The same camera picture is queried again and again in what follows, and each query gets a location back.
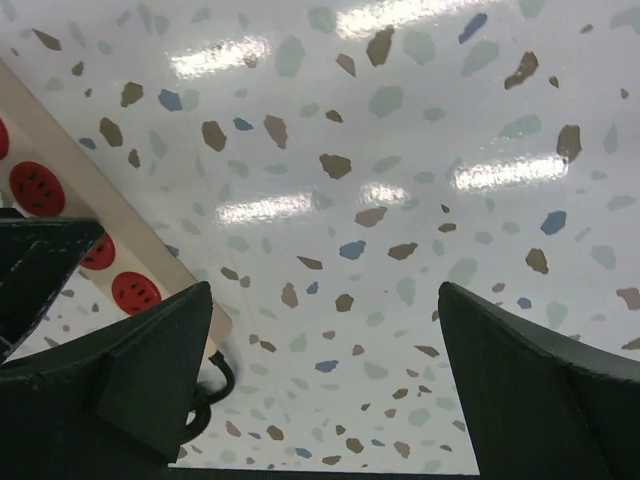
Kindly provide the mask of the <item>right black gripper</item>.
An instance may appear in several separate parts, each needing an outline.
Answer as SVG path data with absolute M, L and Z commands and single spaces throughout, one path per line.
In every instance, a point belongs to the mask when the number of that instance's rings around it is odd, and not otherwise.
M 1 210 L 1 348 L 37 328 L 105 230 Z M 4 479 L 160 479 L 176 461 L 213 311 L 197 283 L 1 368 Z

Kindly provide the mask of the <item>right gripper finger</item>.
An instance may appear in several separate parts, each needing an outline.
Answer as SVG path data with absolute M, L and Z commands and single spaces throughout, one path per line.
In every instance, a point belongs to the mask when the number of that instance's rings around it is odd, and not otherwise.
M 438 311 L 482 478 L 638 478 L 638 362 L 454 283 Z

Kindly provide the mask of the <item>beige power strip red sockets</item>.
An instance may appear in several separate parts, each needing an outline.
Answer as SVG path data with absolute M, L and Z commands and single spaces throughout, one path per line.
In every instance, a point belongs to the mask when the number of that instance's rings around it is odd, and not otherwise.
M 89 217 L 106 231 L 63 287 L 33 348 L 124 319 L 206 278 L 180 262 L 7 65 L 1 203 L 33 217 Z

